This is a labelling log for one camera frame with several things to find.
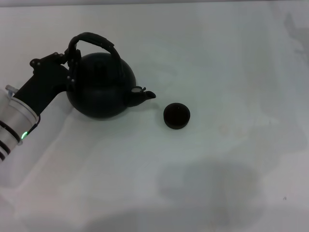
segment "green light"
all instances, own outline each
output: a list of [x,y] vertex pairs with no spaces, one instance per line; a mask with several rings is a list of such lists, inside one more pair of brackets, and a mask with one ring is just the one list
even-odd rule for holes
[[24,139],[27,136],[28,132],[26,131],[25,133],[23,133],[23,135],[21,136],[21,139]]

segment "kettle handle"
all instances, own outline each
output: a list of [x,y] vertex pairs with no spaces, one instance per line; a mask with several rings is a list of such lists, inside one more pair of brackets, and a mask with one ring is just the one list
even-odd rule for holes
[[116,49],[114,48],[114,44],[108,41],[106,38],[100,35],[91,33],[91,32],[84,32],[82,34],[75,36],[73,39],[71,39],[69,43],[69,47],[65,51],[65,54],[68,60],[68,66],[70,68],[74,68],[76,62],[78,62],[79,59],[81,58],[81,57],[76,56],[76,53],[77,53],[76,45],[80,40],[99,46],[103,48],[104,50],[108,51],[111,54],[112,58],[116,61],[116,66],[118,69],[119,77],[120,78],[123,77],[124,72],[123,72],[121,58],[118,52],[116,51]]

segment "kettle spout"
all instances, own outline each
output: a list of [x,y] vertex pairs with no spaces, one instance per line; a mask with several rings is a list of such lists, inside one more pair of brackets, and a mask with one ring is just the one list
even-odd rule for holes
[[126,106],[133,107],[143,103],[146,100],[156,98],[156,95],[151,91],[145,91],[146,88],[136,86],[131,89],[128,96]]

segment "round black lid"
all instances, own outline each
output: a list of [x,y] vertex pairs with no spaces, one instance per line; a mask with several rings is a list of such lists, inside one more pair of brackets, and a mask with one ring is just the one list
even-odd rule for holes
[[184,104],[172,103],[165,108],[163,116],[168,127],[178,130],[188,124],[190,111]]

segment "white background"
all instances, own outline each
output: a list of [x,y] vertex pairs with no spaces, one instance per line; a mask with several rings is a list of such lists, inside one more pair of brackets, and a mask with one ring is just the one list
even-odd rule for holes
[[[309,4],[0,9],[0,86],[85,31],[155,100],[106,121],[60,94],[0,164],[1,232],[309,231]],[[99,48],[79,43],[82,54]],[[182,130],[163,122],[181,102]]]

